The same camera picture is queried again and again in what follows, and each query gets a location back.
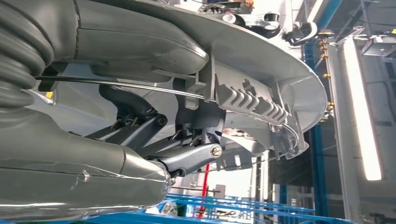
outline cable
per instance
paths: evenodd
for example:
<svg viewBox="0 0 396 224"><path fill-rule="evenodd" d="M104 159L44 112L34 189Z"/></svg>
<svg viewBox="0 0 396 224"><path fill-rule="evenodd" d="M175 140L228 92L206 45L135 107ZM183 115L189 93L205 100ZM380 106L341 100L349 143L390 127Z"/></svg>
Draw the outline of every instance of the cable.
<svg viewBox="0 0 396 224"><path fill-rule="evenodd" d="M210 7L218 8L218 9L220 9L220 10L222 10L222 11L231 11L231 12L233 12L233 13L236 13L236 14L237 14L237 12L235 12L235 11L233 11L233 10L229 9L229 8L222 8L222 7L219 7L219 6L213 5L213 4L203 3L203 2L200 2L200 1L197 1L197 0L191 0L191 1L194 1L194 2L200 3L200 4L204 5L204 6L210 6Z"/></svg>
<svg viewBox="0 0 396 224"><path fill-rule="evenodd" d="M396 7L357 8L357 9L351 11L351 12L349 13L349 16L352 17L352 18L354 18L355 20L357 20L357 21L359 21L359 22L363 22L363 23L366 23L366 24L373 24L373 25L380 25L380 26L388 26L388 27L396 27L396 24L369 22L369 21L361 20L361 19L359 19L359 18L357 18L356 16L353 15L355 12L360 11L360 10L364 10L364 9L375 9L375 8L389 9L389 8L396 8Z"/></svg>

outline machine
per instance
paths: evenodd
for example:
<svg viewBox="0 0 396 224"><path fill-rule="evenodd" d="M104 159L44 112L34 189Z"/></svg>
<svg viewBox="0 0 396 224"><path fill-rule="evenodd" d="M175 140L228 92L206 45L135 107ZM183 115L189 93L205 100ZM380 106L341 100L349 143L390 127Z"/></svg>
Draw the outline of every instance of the machine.
<svg viewBox="0 0 396 224"><path fill-rule="evenodd" d="M0 0L0 219L155 206L222 157L224 128L291 159L326 107L302 61L229 22L149 0Z"/></svg>

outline transparent tape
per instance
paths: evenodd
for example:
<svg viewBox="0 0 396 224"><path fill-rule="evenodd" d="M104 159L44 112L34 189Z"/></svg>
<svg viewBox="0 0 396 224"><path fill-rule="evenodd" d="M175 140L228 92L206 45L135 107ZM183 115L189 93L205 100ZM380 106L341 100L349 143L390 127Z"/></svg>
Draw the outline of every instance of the transparent tape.
<svg viewBox="0 0 396 224"><path fill-rule="evenodd" d="M128 175L82 164L2 159L0 220L81 220L156 206L171 188L170 175L160 163L129 159L139 160Z"/></svg>

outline bolt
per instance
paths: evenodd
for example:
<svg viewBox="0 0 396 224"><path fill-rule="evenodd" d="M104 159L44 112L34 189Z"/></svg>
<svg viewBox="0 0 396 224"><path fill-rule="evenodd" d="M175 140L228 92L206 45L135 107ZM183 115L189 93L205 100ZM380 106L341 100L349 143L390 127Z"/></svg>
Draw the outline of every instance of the bolt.
<svg viewBox="0 0 396 224"><path fill-rule="evenodd" d="M158 118L157 119L157 124L159 125L165 125L167 122L166 118Z"/></svg>
<svg viewBox="0 0 396 224"><path fill-rule="evenodd" d="M221 147L219 145L214 145L211 148L211 156L215 159L219 158L221 156L222 152L223 152L223 150L221 149Z"/></svg>

